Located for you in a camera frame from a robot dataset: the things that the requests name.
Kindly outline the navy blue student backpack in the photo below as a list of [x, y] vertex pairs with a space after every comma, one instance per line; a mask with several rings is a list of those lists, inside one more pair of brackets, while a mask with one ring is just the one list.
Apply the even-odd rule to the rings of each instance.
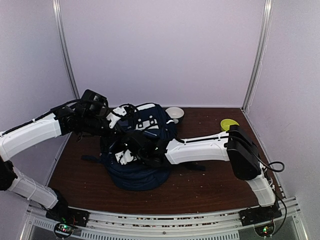
[[101, 137], [100, 156], [82, 155], [81, 159], [104, 165], [113, 183], [126, 191], [153, 190], [167, 181], [171, 165], [151, 167], [140, 160], [121, 165], [115, 153], [130, 150], [137, 157], [138, 145], [143, 142], [167, 142], [177, 140], [178, 130], [172, 118], [159, 104], [144, 103], [136, 107], [131, 117], [118, 121], [125, 131], [123, 136]]

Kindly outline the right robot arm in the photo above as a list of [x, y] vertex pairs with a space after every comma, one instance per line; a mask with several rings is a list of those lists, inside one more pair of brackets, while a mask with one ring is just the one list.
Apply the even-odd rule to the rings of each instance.
[[266, 221], [280, 212], [273, 181], [267, 172], [281, 173], [285, 165], [276, 161], [281, 168], [275, 169], [271, 163], [264, 163], [257, 145], [239, 125], [231, 125], [229, 130], [217, 134], [185, 139], [150, 138], [144, 131], [135, 130], [127, 133], [121, 144], [124, 150], [116, 154], [121, 165], [138, 161], [159, 168], [194, 161], [229, 162], [235, 177], [247, 182], [256, 196], [259, 206], [254, 211], [259, 220]]

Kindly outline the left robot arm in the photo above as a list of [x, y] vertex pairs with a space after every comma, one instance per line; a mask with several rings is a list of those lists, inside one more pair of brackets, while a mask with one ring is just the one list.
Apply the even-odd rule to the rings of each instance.
[[110, 108], [105, 96], [87, 89], [81, 98], [67, 101], [42, 115], [0, 133], [0, 189], [34, 201], [61, 222], [72, 218], [62, 194], [28, 177], [11, 159], [42, 142], [70, 133], [105, 137], [115, 133], [119, 120], [127, 115], [124, 106]]

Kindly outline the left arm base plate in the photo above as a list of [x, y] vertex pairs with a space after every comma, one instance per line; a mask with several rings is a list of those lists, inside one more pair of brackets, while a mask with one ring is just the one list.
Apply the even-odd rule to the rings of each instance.
[[48, 210], [45, 214], [45, 217], [69, 226], [86, 227], [89, 220], [89, 215], [90, 213], [86, 210], [68, 208], [65, 215], [58, 216], [57, 213], [53, 212], [52, 210]]

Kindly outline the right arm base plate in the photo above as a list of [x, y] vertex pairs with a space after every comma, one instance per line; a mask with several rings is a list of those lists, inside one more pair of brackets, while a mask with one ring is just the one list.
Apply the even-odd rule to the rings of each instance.
[[277, 207], [247, 208], [238, 212], [242, 226], [255, 225], [272, 219], [280, 218], [282, 211]]

